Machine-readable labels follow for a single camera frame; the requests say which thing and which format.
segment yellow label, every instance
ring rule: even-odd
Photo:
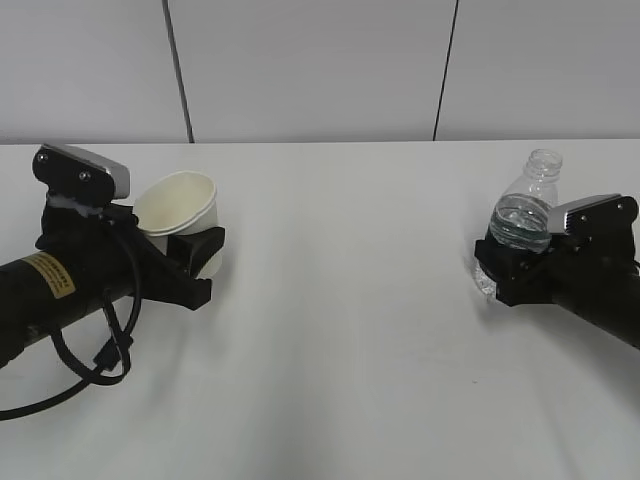
[[[55,298],[66,297],[76,291],[71,275],[54,257],[45,252],[34,253],[22,259],[45,279]]]

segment robotic arm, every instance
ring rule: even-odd
[[[549,248],[536,254],[505,247],[490,232],[475,256],[506,305],[556,304],[640,348],[640,276],[631,197],[599,195],[549,212]]]
[[[29,345],[51,337],[61,360],[81,380],[43,402],[0,412],[0,420],[50,408],[90,384],[122,381],[131,368],[131,334],[142,300],[190,310],[209,302],[211,280],[196,276],[225,238],[221,227],[171,235],[163,255],[138,230],[131,207],[112,203],[129,195],[128,169],[94,153],[43,145],[33,173],[49,187],[42,235],[36,242],[39,252],[0,266],[0,368]],[[122,328],[112,302],[127,295],[134,301]],[[111,338],[89,368],[67,348],[62,329],[99,309]],[[118,363],[119,375],[103,374]]]

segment paper cup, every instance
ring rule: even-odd
[[[133,204],[138,228],[163,254],[169,235],[192,235],[218,225],[216,185],[198,172],[176,172],[153,185]],[[211,278],[220,268],[221,252],[204,266],[198,278]]]

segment table surface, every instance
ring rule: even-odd
[[[132,198],[214,177],[224,264],[197,312],[145,302],[122,384],[0,424],[3,477],[636,479],[640,352],[487,304],[468,272],[538,147],[565,158],[561,201],[638,196],[634,140],[87,147],[130,168]],[[2,262],[38,235],[36,149],[0,147]],[[90,359],[105,322],[68,337]],[[0,408],[73,381],[40,342],[0,371]]]

